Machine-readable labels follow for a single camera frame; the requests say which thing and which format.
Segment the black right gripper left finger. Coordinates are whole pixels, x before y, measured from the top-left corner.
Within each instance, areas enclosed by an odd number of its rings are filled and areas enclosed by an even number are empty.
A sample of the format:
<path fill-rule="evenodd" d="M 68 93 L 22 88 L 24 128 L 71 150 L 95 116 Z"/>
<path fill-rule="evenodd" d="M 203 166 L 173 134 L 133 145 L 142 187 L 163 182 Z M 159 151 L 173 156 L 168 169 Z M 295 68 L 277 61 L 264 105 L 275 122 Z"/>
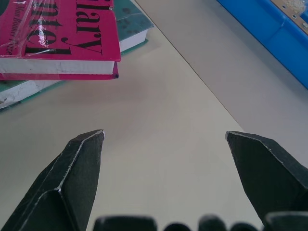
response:
<path fill-rule="evenodd" d="M 104 131 L 71 139 L 0 231 L 86 231 L 98 187 Z"/>

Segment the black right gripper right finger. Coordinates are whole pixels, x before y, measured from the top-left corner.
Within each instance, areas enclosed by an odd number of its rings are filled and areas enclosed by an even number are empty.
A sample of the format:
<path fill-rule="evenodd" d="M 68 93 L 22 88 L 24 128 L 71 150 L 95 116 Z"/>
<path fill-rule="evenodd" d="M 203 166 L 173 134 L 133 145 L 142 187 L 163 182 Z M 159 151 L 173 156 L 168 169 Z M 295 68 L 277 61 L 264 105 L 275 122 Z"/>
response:
<path fill-rule="evenodd" d="M 226 141 L 263 231 L 308 231 L 308 168 L 273 139 L 227 131 Z"/>

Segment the pink hardcover book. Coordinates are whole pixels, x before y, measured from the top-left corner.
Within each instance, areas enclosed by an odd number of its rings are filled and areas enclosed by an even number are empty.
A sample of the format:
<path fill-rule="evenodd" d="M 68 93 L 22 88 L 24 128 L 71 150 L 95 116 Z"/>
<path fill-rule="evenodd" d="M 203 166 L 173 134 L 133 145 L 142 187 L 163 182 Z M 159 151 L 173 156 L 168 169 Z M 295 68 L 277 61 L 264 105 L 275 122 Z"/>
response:
<path fill-rule="evenodd" d="M 110 80 L 114 0 L 0 0 L 0 80 Z"/>

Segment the green hardcover book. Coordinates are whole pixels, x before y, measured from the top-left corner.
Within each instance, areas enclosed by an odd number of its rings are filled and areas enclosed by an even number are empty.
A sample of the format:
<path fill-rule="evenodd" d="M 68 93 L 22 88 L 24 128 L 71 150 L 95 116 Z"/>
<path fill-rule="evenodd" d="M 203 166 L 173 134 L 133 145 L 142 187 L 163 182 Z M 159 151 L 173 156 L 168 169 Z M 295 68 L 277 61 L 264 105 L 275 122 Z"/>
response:
<path fill-rule="evenodd" d="M 154 25 L 131 0 L 115 0 L 115 17 L 121 54 L 148 42 L 147 32 Z M 25 102 L 61 84 L 62 80 L 0 81 L 0 112 Z"/>

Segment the blue plastic bin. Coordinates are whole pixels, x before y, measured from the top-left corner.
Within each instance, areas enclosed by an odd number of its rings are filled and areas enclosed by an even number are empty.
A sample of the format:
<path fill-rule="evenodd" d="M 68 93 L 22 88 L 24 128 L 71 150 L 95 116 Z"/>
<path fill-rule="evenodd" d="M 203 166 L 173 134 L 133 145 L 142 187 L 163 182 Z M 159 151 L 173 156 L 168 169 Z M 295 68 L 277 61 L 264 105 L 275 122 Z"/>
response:
<path fill-rule="evenodd" d="M 308 0 L 217 0 L 308 89 Z"/>

